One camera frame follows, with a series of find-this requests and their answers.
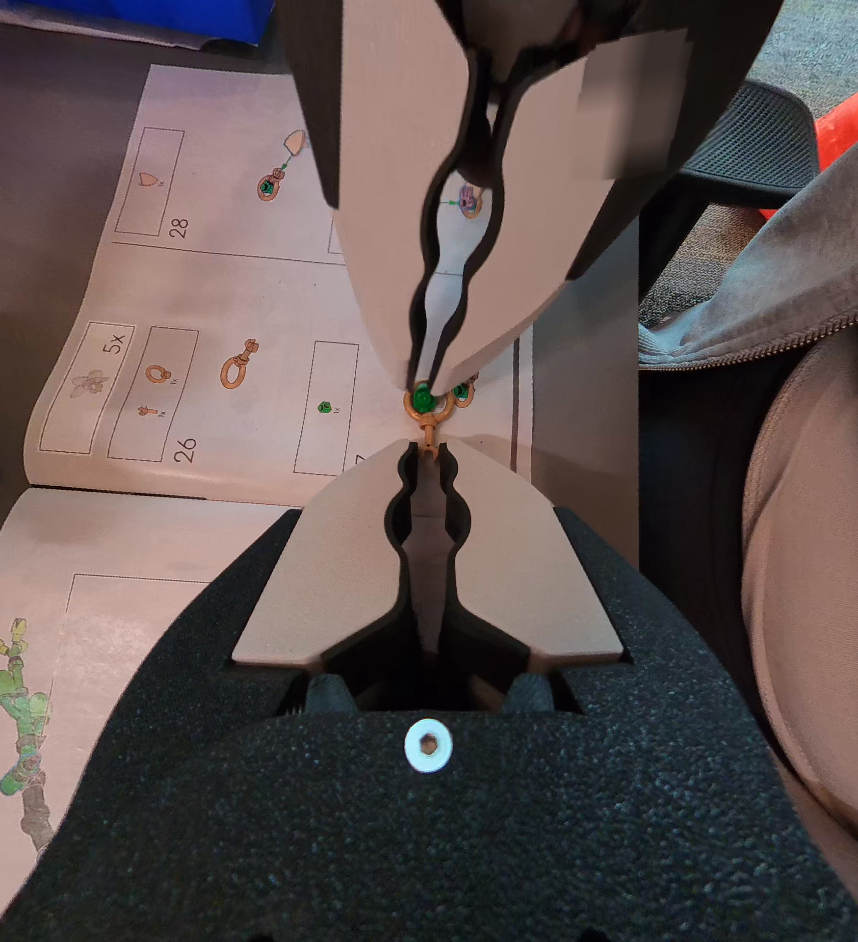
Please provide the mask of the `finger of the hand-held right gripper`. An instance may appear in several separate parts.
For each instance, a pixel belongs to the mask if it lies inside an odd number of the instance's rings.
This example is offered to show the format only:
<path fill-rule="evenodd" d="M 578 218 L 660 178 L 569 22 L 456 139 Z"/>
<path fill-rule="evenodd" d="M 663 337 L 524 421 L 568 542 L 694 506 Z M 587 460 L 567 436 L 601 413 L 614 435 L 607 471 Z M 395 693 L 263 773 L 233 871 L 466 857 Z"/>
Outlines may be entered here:
<path fill-rule="evenodd" d="M 461 289 L 470 225 L 443 186 L 467 139 L 490 56 L 466 49 L 433 1 L 344 2 L 339 244 L 390 383 L 425 378 Z"/>
<path fill-rule="evenodd" d="M 490 363 L 568 280 L 622 165 L 622 41 L 502 94 L 493 145 L 491 216 L 438 340 L 435 393 Z"/>

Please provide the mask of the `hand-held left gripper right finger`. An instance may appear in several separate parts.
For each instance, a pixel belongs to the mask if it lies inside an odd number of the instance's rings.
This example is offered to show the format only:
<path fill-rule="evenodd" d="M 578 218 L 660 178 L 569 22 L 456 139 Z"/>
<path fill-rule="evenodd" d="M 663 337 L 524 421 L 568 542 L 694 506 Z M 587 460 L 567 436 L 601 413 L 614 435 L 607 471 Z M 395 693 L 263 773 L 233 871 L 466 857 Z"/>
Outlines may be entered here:
<path fill-rule="evenodd" d="M 465 672 L 615 662 L 623 644 L 553 504 L 465 442 L 439 449 L 453 547 L 439 653 Z"/>

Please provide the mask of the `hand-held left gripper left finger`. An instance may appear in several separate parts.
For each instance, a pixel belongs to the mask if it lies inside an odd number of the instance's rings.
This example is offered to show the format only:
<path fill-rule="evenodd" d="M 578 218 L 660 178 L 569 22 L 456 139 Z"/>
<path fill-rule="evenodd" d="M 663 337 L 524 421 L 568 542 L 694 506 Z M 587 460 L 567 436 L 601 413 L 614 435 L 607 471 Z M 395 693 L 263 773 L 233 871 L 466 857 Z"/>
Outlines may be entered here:
<path fill-rule="evenodd" d="M 416 443 L 399 439 L 308 501 L 234 647 L 234 663 L 326 671 L 405 600 L 390 509 L 409 496 L 404 465 L 415 457 Z"/>

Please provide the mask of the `tan ring toy piece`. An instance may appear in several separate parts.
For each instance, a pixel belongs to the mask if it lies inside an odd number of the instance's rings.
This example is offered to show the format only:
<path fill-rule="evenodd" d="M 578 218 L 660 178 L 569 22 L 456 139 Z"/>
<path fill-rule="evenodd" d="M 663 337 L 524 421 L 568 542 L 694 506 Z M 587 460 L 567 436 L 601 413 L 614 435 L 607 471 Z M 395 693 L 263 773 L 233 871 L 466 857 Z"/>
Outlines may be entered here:
<path fill-rule="evenodd" d="M 423 441 L 420 450 L 423 454 L 429 455 L 433 460 L 438 459 L 439 443 L 437 438 L 438 427 L 445 423 L 455 410 L 455 398 L 451 392 L 446 394 L 434 394 L 437 397 L 437 408 L 432 414 L 418 415 L 412 407 L 411 395 L 421 383 L 430 384 L 427 381 L 418 381 L 414 389 L 403 395 L 403 408 L 406 414 L 416 422 L 422 431 Z"/>

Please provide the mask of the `black mesh office chair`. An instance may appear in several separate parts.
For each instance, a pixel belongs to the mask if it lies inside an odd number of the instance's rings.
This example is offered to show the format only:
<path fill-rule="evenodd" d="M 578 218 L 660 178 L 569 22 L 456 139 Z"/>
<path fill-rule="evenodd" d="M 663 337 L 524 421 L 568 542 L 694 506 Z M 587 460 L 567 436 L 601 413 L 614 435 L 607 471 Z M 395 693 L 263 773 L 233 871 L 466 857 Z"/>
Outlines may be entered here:
<path fill-rule="evenodd" d="M 639 218 L 639 321 L 654 327 L 713 296 L 729 266 L 821 171 L 811 112 L 745 81 L 714 129 Z"/>

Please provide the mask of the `building instruction booklet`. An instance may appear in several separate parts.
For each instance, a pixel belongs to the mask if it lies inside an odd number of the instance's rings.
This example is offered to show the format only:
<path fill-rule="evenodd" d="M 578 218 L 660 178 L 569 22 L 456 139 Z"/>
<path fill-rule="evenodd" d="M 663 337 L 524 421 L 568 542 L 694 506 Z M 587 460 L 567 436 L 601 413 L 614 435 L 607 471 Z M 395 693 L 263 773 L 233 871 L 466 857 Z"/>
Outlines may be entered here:
<path fill-rule="evenodd" d="M 288 507 L 416 437 L 289 77 L 152 66 L 0 530 L 0 915 L 130 679 Z"/>

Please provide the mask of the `person's grey zip jacket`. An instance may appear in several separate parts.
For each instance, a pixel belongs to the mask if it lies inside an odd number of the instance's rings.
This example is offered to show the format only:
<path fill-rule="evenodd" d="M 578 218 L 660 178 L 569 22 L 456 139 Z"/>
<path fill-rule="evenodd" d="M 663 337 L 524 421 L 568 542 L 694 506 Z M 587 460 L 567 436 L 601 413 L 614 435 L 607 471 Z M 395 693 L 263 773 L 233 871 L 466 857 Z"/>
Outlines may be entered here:
<path fill-rule="evenodd" d="M 858 142 L 783 206 L 708 301 L 638 329 L 644 372 L 764 359 L 858 324 Z"/>

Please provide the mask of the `blue plastic bin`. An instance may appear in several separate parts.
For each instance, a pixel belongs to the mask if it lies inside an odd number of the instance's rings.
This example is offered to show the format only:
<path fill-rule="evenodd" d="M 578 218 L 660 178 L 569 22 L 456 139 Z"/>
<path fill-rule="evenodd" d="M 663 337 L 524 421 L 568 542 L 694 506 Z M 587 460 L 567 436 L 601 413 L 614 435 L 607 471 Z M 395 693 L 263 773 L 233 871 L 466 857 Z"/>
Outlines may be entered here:
<path fill-rule="evenodd" d="M 200 49 L 210 41 L 256 47 L 274 1 L 0 1 L 0 24 Z"/>

